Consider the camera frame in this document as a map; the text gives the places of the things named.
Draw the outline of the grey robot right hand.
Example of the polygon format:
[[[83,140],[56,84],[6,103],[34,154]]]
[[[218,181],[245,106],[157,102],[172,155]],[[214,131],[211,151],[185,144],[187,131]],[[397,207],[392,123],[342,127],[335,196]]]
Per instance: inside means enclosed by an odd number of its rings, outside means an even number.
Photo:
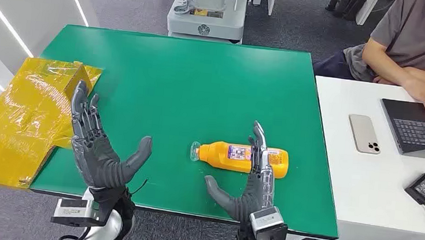
[[[239,197],[230,196],[219,187],[214,177],[205,176],[206,189],[216,203],[220,205],[235,221],[249,221],[249,215],[273,206],[275,178],[269,162],[269,151],[262,126],[253,122],[254,137],[251,143],[251,168],[247,176],[246,187]]]

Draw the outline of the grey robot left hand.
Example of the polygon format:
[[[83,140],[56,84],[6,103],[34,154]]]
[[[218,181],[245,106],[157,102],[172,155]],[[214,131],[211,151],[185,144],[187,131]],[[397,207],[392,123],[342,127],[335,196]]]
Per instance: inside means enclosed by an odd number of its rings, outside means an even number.
[[[121,161],[105,133],[97,107],[98,94],[87,98],[86,82],[81,80],[71,99],[72,150],[76,166],[91,189],[113,189],[125,186],[148,160],[152,138],[141,139],[138,149]]]

